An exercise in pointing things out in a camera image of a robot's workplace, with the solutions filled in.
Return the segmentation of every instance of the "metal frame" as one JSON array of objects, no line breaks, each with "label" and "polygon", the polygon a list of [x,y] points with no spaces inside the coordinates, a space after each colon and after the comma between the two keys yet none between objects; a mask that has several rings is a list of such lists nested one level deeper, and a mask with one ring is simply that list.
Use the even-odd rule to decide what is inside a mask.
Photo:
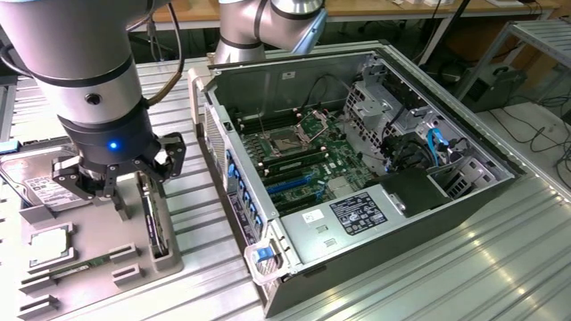
[{"label": "metal frame", "polygon": [[[503,43],[509,36],[518,37],[526,44],[533,45],[546,55],[551,56],[562,65],[571,68],[571,23],[565,20],[550,21],[513,21],[503,27],[497,39],[490,45],[474,71],[462,81],[457,89],[455,96],[463,99],[473,88],[478,76],[494,59],[494,55],[502,49]],[[511,63],[518,56],[519,51],[514,50],[511,55],[505,59]]]},{"label": "metal frame", "polygon": [[0,88],[0,142],[10,140],[12,115],[15,111],[16,86]]}]

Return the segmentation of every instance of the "white sticker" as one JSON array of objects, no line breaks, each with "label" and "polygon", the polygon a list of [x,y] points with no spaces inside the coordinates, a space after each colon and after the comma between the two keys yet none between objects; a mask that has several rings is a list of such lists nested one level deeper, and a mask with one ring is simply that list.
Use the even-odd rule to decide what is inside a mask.
[{"label": "white sticker", "polygon": [[285,72],[282,74],[282,80],[294,79],[294,78],[295,78],[295,72]]},{"label": "white sticker", "polygon": [[311,222],[315,222],[317,220],[325,217],[321,209],[315,209],[311,212],[302,214],[302,216],[307,224],[310,224]]},{"label": "white sticker", "polygon": [[52,177],[36,177],[35,179],[27,179],[24,183],[36,194],[39,200],[50,207],[55,207],[74,201],[80,198],[64,189],[55,181]]}]

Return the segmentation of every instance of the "aluminum extrusion table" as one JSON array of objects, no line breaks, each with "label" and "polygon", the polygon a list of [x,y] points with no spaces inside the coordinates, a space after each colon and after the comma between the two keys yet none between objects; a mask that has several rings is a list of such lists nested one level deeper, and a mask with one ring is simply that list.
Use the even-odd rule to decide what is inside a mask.
[{"label": "aluminum extrusion table", "polygon": [[473,88],[482,70],[490,64],[510,35],[517,36],[525,43],[533,45],[571,69],[571,21],[569,19],[555,19],[509,22],[491,43],[474,71],[458,87],[455,96],[459,99],[465,98]]},{"label": "aluminum extrusion table", "polygon": [[[318,51],[343,46],[358,47],[326,46]],[[206,64],[206,60],[187,60],[186,67],[197,64]],[[175,69],[175,62],[139,66],[147,96]],[[34,80],[22,79],[15,88],[14,111],[11,136],[38,139],[62,135]],[[189,143],[185,174],[166,186],[185,269],[58,320],[262,320],[262,303],[194,138],[185,80],[150,113],[157,133],[179,130]],[[489,130],[466,108],[463,115],[471,117],[477,128]],[[489,136],[507,146],[493,132]],[[502,198],[459,228],[273,320],[570,319],[571,205],[545,173],[533,171],[517,150],[506,148],[515,161],[519,157],[529,164],[530,175]],[[6,186],[0,194],[0,288],[8,293],[15,291],[8,286],[11,255],[18,253],[10,249],[18,241],[11,231],[19,222],[19,202]],[[14,318],[7,297],[0,300],[3,320]]]}]

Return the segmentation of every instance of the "wooden table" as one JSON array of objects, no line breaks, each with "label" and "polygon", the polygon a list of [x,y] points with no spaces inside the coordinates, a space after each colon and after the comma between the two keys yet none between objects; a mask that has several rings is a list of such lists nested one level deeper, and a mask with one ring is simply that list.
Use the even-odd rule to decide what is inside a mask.
[{"label": "wooden table", "polygon": [[[535,9],[535,14],[539,19],[547,19],[554,10],[559,8],[559,4],[553,0],[538,0],[542,6],[531,4]],[[181,28],[202,29],[221,26],[221,10],[218,0],[175,0],[177,16],[179,18]],[[435,46],[443,36],[443,32],[449,27],[454,12],[457,11],[462,0],[457,0],[453,5],[442,5],[435,14],[435,7],[429,5],[413,5],[405,2],[402,5],[395,5],[390,0],[327,0],[329,18],[327,22],[345,22],[342,31],[346,27],[346,22],[350,21],[382,21],[382,20],[410,20],[429,19],[435,14],[437,18],[443,18],[435,32],[435,37],[430,42],[427,51],[421,60],[423,64],[427,60]],[[529,15],[530,8],[522,7],[497,7],[486,0],[473,0],[463,17],[489,17],[498,15]],[[173,29],[171,16],[165,9],[159,9],[155,16],[158,30]],[[514,50],[511,56],[517,56],[518,50]]]}]

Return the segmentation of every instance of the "blue latch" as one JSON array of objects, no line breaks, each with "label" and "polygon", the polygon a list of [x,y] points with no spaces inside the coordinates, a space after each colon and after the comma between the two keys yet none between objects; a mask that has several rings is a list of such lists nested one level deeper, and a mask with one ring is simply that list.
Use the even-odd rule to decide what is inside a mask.
[{"label": "blue latch", "polygon": [[229,177],[234,176],[234,171],[237,170],[237,166],[234,163],[229,165]]},{"label": "blue latch", "polygon": [[262,261],[267,261],[274,257],[274,250],[271,247],[265,247],[262,249],[258,249],[257,252],[254,252],[254,259],[257,263],[261,263]]}]

